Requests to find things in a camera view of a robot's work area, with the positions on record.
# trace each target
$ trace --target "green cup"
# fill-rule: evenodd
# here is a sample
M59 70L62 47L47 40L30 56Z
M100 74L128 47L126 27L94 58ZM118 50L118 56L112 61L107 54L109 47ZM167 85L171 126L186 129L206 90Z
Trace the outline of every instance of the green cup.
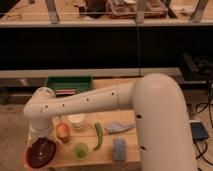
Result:
M86 159L88 153L89 153L88 146L83 142L77 143L72 150L73 157L77 160Z

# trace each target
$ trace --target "sponge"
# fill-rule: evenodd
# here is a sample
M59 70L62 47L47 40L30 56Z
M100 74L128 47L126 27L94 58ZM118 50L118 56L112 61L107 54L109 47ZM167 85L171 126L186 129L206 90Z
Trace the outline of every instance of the sponge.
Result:
M113 145L114 145L113 161L114 162L126 161L126 141L125 141L125 139L114 138Z

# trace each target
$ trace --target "chili pepper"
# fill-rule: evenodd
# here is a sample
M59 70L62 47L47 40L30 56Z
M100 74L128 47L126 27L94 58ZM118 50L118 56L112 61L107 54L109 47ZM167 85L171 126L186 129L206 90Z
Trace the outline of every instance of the chili pepper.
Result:
M101 129L101 124L96 122L95 123L95 129L96 129L97 134L98 134L98 144L93 149L94 151L101 147L102 139L103 139L103 133L102 133L102 129Z

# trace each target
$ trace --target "cup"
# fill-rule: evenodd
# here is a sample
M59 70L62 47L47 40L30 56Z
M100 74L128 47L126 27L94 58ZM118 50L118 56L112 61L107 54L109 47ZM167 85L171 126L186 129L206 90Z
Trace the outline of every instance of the cup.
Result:
M85 160L88 156L88 153L88 146L83 142L77 143L72 150L73 157L77 160Z
M75 129L81 129L84 127L84 119L85 114L73 114L68 116L68 120Z

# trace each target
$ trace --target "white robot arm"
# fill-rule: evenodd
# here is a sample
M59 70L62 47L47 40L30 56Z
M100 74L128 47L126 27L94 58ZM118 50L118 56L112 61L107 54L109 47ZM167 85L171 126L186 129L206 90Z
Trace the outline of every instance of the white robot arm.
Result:
M143 171L197 171L184 96L163 74L64 98L42 87L26 104L24 115L31 135L46 137L52 132L52 117L117 109L134 110Z

